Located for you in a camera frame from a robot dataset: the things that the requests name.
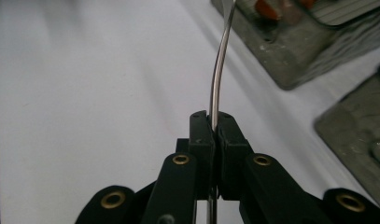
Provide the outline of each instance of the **metal grommet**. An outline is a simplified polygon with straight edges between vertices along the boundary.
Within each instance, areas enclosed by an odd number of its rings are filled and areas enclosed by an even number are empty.
[[[100,204],[106,209],[116,208],[125,202],[125,198],[124,192],[116,190],[105,195]]]
[[[344,208],[353,212],[364,212],[365,205],[359,199],[350,194],[341,193],[335,197],[336,201]]]
[[[173,162],[177,165],[183,165],[190,161],[190,157],[186,155],[177,155],[173,157]]]
[[[253,161],[258,165],[270,165],[272,163],[268,157],[264,156],[256,156],[254,157]]]
[[[164,214],[158,218],[157,224],[175,224],[175,217],[170,214]]]

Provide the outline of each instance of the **white table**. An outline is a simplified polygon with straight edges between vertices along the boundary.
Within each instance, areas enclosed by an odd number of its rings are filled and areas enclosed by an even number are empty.
[[[99,189],[154,181],[208,109],[222,23],[207,0],[0,1],[2,223],[74,223]],[[313,122],[378,64],[380,49],[281,91],[232,33],[220,110],[306,191],[365,195]],[[241,223],[238,203],[218,205]]]

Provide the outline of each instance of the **gray tray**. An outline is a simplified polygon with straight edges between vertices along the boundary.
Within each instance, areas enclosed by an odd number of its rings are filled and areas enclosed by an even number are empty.
[[[222,13],[220,0],[211,1]],[[295,15],[267,21],[254,9],[256,0],[237,0],[232,22],[281,89],[291,90],[380,46],[380,0],[318,0],[311,10],[290,1]]]
[[[325,112],[315,128],[380,205],[380,67]]]

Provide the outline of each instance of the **screw hole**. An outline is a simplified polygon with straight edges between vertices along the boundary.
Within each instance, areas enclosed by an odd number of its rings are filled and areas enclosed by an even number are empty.
[[[170,214],[165,214],[158,218],[158,224],[175,224],[175,218]]]
[[[173,162],[177,165],[184,165],[190,161],[190,158],[186,155],[178,155],[173,157]]]
[[[337,202],[344,208],[352,212],[363,212],[365,210],[365,205],[359,199],[353,197],[349,194],[338,194],[335,198]]]
[[[253,161],[255,163],[257,163],[258,165],[263,165],[263,166],[266,166],[266,165],[270,165],[271,164],[271,160],[267,157],[264,157],[264,156],[256,156]]]
[[[125,198],[125,193],[120,190],[116,190],[105,195],[100,204],[105,209],[112,209],[123,204],[125,202]]]

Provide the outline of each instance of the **silver wire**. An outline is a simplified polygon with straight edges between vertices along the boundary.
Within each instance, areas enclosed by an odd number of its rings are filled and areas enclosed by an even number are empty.
[[[224,65],[225,53],[227,51],[235,3],[236,0],[222,0],[224,7],[224,33],[222,35],[221,43],[219,44],[210,93],[209,118],[213,132],[216,131],[218,125],[219,89],[221,84],[222,67]]]
[[[224,8],[224,33],[222,35],[221,43],[219,44],[218,54],[216,58],[215,69],[213,73],[212,88],[210,93],[210,108],[209,118],[210,125],[213,132],[216,132],[218,125],[218,103],[219,103],[219,90],[221,84],[222,67],[224,65],[225,53],[227,51],[228,38],[230,36],[233,12],[235,9],[236,0],[222,0]],[[207,202],[207,223],[217,224],[217,199],[218,190],[214,186],[209,193],[209,199]]]

